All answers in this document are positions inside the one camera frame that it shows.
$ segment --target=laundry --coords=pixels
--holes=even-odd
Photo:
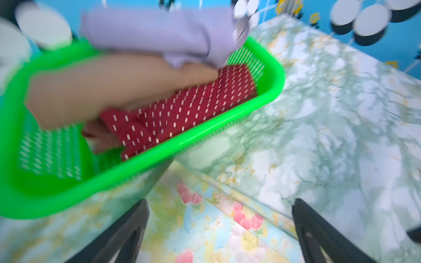
[[[82,129],[82,136],[86,139],[93,154],[122,147],[118,138],[110,133],[105,123],[99,119],[87,122]]]
[[[245,42],[248,27],[247,18],[233,19],[230,7],[98,8],[82,15],[80,33],[98,49],[158,53],[174,68],[193,62],[219,69]]]
[[[203,64],[175,70],[160,56],[114,53],[36,74],[25,105],[41,129],[51,130],[94,120],[109,107],[137,108],[217,78],[218,71]]]
[[[256,96],[246,65],[231,65],[205,85],[176,92],[172,97],[136,111],[110,108],[99,117],[125,147],[122,160],[156,146]]]

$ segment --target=red polka dot cloth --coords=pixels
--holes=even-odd
[[[149,107],[128,112],[110,108],[99,117],[125,147],[123,161],[256,96],[247,65],[219,70],[214,82],[190,87]]]

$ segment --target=marble pattern surface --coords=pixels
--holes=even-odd
[[[416,262],[421,81],[287,16],[252,35],[285,67],[283,92],[176,159],[286,216],[304,199],[378,262]]]

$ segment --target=brown cloth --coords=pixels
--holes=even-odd
[[[82,136],[85,137],[93,154],[101,154],[123,147],[118,138],[108,130],[100,119],[87,122],[82,129]]]
[[[49,130],[94,120],[109,107],[137,108],[216,78],[218,71],[203,64],[175,70],[160,56],[114,53],[33,76],[25,104],[40,128]]]

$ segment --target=lavender cloth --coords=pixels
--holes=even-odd
[[[80,32],[98,49],[159,53],[176,69],[184,62],[221,68],[235,51],[229,7],[170,13],[95,9],[82,15]]]

